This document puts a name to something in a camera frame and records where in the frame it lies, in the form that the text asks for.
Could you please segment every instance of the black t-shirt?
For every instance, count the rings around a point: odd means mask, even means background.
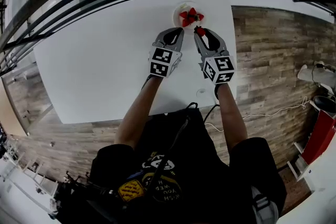
[[[148,198],[164,157],[166,166]],[[154,116],[135,150],[127,145],[102,148],[90,181],[118,193],[127,208],[121,222],[255,223],[251,185],[274,201],[279,212],[286,198],[266,140],[239,143],[227,166],[217,156],[198,109]]]

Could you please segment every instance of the yellow patch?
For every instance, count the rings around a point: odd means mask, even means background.
[[[118,193],[126,202],[144,195],[143,187],[137,180],[127,182],[120,186]]]

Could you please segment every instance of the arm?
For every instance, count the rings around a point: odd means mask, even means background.
[[[247,131],[229,85],[227,83],[220,85],[217,94],[225,140],[230,153],[235,145],[247,139]]]
[[[159,77],[151,77],[147,81],[122,120],[115,135],[115,144],[129,145],[133,149],[136,147],[161,82],[162,78]]]

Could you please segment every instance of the white table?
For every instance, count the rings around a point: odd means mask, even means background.
[[[174,27],[178,3],[193,1],[236,59],[229,0],[129,0],[89,15],[39,44],[34,52],[54,108],[63,123],[122,119],[148,76],[148,53],[159,32]],[[192,35],[185,35],[182,62],[164,79],[151,114],[173,112],[191,102],[216,102],[204,79]],[[236,96],[236,77],[230,82]]]

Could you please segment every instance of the red object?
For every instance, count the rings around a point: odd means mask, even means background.
[[[198,27],[196,31],[201,37],[205,35],[205,30],[202,27]]]
[[[188,17],[188,12],[182,12],[182,13],[180,13],[180,16],[181,16],[182,18],[184,18],[184,19],[187,19],[187,17]]]
[[[183,19],[182,21],[182,27],[186,27],[190,24],[189,20],[188,19]]]
[[[189,10],[189,15],[196,15],[196,10],[194,9],[194,8],[191,8],[190,10]]]
[[[203,14],[197,14],[198,15],[198,18],[200,19],[200,20],[203,20],[203,18],[204,18],[204,15]]]
[[[195,21],[195,17],[189,17],[188,21],[190,22],[190,24],[192,24]]]
[[[333,120],[331,116],[321,110],[314,126],[314,130],[302,153],[302,158],[308,165],[326,151],[335,134],[335,125],[336,119]]]

